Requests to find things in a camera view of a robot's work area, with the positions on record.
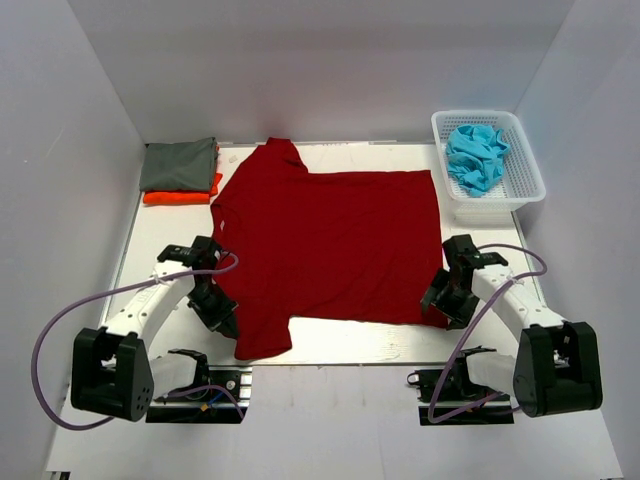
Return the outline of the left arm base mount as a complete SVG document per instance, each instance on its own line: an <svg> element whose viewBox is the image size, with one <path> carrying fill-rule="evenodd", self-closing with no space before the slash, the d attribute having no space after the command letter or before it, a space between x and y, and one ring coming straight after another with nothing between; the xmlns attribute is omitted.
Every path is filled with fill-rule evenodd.
<svg viewBox="0 0 640 480"><path fill-rule="evenodd" d="M151 403L147 424L239 425L247 413L252 390L251 367L211 367L195 393L165 397Z"/></svg>

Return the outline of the red t shirt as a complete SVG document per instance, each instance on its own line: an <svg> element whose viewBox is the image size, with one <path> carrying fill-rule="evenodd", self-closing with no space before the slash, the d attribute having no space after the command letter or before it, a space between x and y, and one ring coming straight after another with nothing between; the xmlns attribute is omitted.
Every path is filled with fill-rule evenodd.
<svg viewBox="0 0 640 480"><path fill-rule="evenodd" d="M234 355L292 346L292 317L445 328L422 298L443 265L440 212L426 170L313 173L271 138L211 207L214 240L238 257L218 277L236 303Z"/></svg>

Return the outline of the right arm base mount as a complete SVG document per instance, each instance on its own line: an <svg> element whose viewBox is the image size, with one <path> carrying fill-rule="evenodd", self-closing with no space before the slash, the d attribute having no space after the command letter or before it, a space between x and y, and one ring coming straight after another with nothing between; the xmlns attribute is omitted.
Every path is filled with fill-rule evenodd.
<svg viewBox="0 0 640 480"><path fill-rule="evenodd" d="M463 350L458 354L453 367L447 374L438 402L435 404L435 417L446 415L469 403L485 400L495 393L489 387L472 384L469 379L466 359L479 353L495 353L495 350L475 347ZM428 409L441 373L441 368L422 369L415 370L406 378L407 385L415 388L418 392L419 424L423 427L434 426L434 423L428 418ZM438 423L438 426L509 425L513 423L514 411L511 399L507 394L502 394L483 405L466 408L462 413Z"/></svg>

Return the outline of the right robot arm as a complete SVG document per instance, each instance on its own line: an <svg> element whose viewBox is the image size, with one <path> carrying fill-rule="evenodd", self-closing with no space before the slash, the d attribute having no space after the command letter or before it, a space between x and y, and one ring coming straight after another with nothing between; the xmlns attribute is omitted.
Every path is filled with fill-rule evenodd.
<svg viewBox="0 0 640 480"><path fill-rule="evenodd" d="M547 273L545 261L514 273L501 244L476 246L470 235L442 244L447 265L437 271L421 301L462 336L431 389L427 419L440 424L507 395L531 418L597 410L603 403L598 341L586 322L571 322L542 304L524 279ZM518 342L514 356L465 344L488 312Z"/></svg>

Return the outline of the crumpled cyan t shirt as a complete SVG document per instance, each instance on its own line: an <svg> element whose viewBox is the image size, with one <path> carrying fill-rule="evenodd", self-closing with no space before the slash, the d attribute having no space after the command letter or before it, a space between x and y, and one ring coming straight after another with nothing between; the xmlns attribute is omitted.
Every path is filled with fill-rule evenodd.
<svg viewBox="0 0 640 480"><path fill-rule="evenodd" d="M447 140L447 173L470 197L482 197L502 180L510 150L502 129L485 124L461 125Z"/></svg>

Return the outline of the folded grey t shirt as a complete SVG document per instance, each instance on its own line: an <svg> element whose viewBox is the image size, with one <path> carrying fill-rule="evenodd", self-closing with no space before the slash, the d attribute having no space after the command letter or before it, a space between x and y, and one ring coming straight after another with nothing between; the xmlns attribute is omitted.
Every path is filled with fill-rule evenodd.
<svg viewBox="0 0 640 480"><path fill-rule="evenodd" d="M214 137L179 143L147 145L139 190L208 192L217 170L218 143Z"/></svg>

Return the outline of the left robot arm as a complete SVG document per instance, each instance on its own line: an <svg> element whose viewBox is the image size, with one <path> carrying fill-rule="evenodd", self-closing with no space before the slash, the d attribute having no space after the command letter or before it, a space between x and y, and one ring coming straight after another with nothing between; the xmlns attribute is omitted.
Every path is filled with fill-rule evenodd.
<svg viewBox="0 0 640 480"><path fill-rule="evenodd" d="M236 337L237 304L215 279L238 264L236 254L205 236L189 246L165 247L148 280L131 286L129 302L99 327L84 328L75 337L72 406L138 421L155 400L199 399L214 390L205 354L171 349L152 358L148 349L181 302L208 331Z"/></svg>

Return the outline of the white plastic basket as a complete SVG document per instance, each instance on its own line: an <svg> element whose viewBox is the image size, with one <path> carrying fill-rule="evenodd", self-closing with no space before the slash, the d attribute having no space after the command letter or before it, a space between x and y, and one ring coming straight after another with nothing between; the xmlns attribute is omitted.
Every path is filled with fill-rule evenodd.
<svg viewBox="0 0 640 480"><path fill-rule="evenodd" d="M451 213L496 222L545 199L546 188L520 120L501 110L446 110L431 117Z"/></svg>

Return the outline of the folded orange t shirt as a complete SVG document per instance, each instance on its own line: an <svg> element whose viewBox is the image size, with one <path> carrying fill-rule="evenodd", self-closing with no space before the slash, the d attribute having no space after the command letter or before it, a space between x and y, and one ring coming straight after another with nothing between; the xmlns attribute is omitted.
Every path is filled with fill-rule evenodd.
<svg viewBox="0 0 640 480"><path fill-rule="evenodd" d="M208 192L196 191L155 191L146 192L142 202L147 206L182 206L209 204L210 200L218 194L218 186L223 179L221 173L216 173L211 189Z"/></svg>

